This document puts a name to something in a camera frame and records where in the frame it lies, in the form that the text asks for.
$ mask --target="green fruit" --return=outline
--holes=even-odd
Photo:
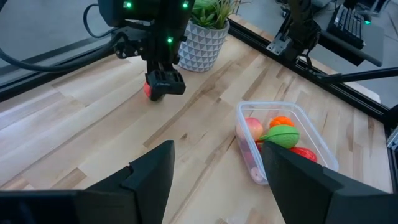
[[[297,128],[284,124],[270,128],[265,137],[265,141],[271,141],[287,149],[294,147],[299,140],[300,132]]]

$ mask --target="orange fruit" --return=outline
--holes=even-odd
[[[285,117],[285,116],[278,116],[278,117],[274,118],[274,119],[269,123],[269,128],[272,128],[272,127],[274,127],[274,126],[281,125],[281,124],[289,125],[289,126],[294,126],[293,122],[292,122],[288,117]]]

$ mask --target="wooden table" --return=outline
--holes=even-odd
[[[269,187],[251,180],[233,131],[239,101],[279,100],[308,113],[339,172],[391,191],[381,123],[234,37],[209,72],[180,69],[182,96],[150,102],[145,69],[139,58],[110,56],[1,103],[2,189],[83,189],[173,139],[164,223],[244,223],[249,213],[248,223],[283,223]]]

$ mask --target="keyboard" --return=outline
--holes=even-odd
[[[364,17],[340,6],[333,14],[327,31],[356,48],[363,48]]]

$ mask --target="gray floor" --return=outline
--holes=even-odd
[[[87,5],[95,2],[96,0],[8,0],[0,12],[0,47],[9,55],[23,60],[88,38],[83,26],[83,11]],[[251,4],[241,6],[238,13],[270,34],[276,34],[283,22],[279,5],[274,0],[252,0]],[[93,32],[101,33],[109,29],[96,8],[89,13],[88,20]],[[373,20],[386,33],[384,68],[398,66],[398,34],[391,21],[398,28],[398,6],[395,4],[390,4],[380,18]],[[78,53],[75,50],[62,56],[69,57],[70,54]],[[321,46],[317,46],[311,56],[342,73],[378,69],[367,62],[356,67]],[[5,65],[7,63],[0,60],[0,67]],[[21,73],[23,71],[0,74],[0,83],[12,80]],[[387,106],[398,103],[398,78],[362,81],[361,84],[378,93]]]
[[[270,34],[276,34],[284,21],[280,5],[274,0],[252,0],[250,4],[243,4],[238,14]],[[398,5],[390,3],[380,17],[373,17],[372,23],[383,27],[385,32],[381,68],[398,67],[398,33],[394,29],[394,26],[398,28]],[[363,62],[357,67],[320,45],[315,47],[310,56],[340,73],[380,69],[369,62]],[[383,104],[390,107],[398,104],[398,77],[366,80],[360,84],[379,94]]]

